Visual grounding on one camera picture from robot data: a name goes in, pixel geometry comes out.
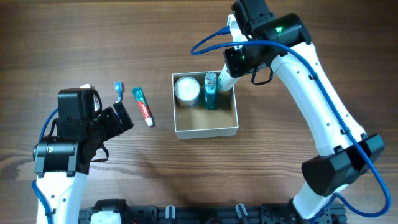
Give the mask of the white cream tube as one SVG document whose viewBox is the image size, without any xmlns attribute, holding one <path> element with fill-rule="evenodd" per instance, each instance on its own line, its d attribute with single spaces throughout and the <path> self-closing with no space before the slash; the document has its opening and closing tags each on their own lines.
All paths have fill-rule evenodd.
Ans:
<svg viewBox="0 0 398 224">
<path fill-rule="evenodd" d="M 217 79 L 217 90 L 218 91 L 229 91 L 234 87 L 234 84 L 239 80 L 238 78 L 233 78 L 226 65 L 224 65 L 222 71 L 218 75 Z"/>
</svg>

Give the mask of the green red toothpaste tube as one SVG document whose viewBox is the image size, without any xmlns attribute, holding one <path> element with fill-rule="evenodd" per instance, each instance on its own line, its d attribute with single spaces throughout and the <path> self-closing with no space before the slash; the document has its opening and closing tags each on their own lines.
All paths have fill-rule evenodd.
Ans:
<svg viewBox="0 0 398 224">
<path fill-rule="evenodd" d="M 137 101 L 137 104 L 143 115 L 144 121 L 147 123 L 149 127 L 152 127 L 154 125 L 154 121 L 150 113 L 142 88 L 141 87 L 133 88 L 131 92 Z"/>
</svg>

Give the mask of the blue toothbrush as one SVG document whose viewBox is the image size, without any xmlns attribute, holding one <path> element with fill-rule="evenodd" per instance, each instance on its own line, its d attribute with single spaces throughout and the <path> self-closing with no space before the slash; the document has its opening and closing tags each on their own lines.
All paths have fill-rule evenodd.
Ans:
<svg viewBox="0 0 398 224">
<path fill-rule="evenodd" d="M 117 98 L 116 102 L 119 103 L 123 99 L 123 83 L 121 81 L 115 82 L 114 90 L 118 94 L 118 98 Z"/>
</svg>

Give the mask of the blue mouthwash bottle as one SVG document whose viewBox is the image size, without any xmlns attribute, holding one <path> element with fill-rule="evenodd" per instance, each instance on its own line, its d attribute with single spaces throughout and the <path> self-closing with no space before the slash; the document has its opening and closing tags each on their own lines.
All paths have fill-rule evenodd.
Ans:
<svg viewBox="0 0 398 224">
<path fill-rule="evenodd" d="M 205 108 L 213 110 L 216 108 L 216 94 L 217 94 L 217 75 L 214 72 L 209 72 L 205 75 L 204 97 Z"/>
</svg>

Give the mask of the cotton swab jar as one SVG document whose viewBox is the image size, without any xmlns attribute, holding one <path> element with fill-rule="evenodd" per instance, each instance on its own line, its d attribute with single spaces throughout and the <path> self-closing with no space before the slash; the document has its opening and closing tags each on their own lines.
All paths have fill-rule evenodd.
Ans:
<svg viewBox="0 0 398 224">
<path fill-rule="evenodd" d="M 200 98 L 201 86 L 199 82 L 192 77 L 179 78 L 174 85 L 174 94 L 181 107 L 193 108 Z"/>
</svg>

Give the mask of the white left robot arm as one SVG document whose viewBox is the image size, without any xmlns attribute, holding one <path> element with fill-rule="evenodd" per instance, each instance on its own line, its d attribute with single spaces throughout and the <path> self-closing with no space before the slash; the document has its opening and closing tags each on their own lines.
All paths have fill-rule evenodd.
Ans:
<svg viewBox="0 0 398 224">
<path fill-rule="evenodd" d="M 33 149 L 37 223 L 78 223 L 90 164 L 99 161 L 97 150 L 134 124 L 121 100 L 104 108 L 94 88 L 60 90 L 57 100 L 58 118 L 49 117 L 50 133 L 40 135 Z"/>
</svg>

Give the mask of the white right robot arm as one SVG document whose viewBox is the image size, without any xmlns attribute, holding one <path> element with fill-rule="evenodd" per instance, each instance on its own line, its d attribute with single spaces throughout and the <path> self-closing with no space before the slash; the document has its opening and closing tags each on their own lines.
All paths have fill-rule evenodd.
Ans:
<svg viewBox="0 0 398 224">
<path fill-rule="evenodd" d="M 305 183 L 290 209 L 300 222 L 314 221 L 335 195 L 374 169 L 384 142 L 378 134 L 368 135 L 349 114 L 298 15 L 276 17 L 264 1 L 237 1 L 231 10 L 234 46 L 224 52 L 229 74 L 238 78 L 269 68 L 311 130 L 318 155 L 302 164 Z"/>
</svg>

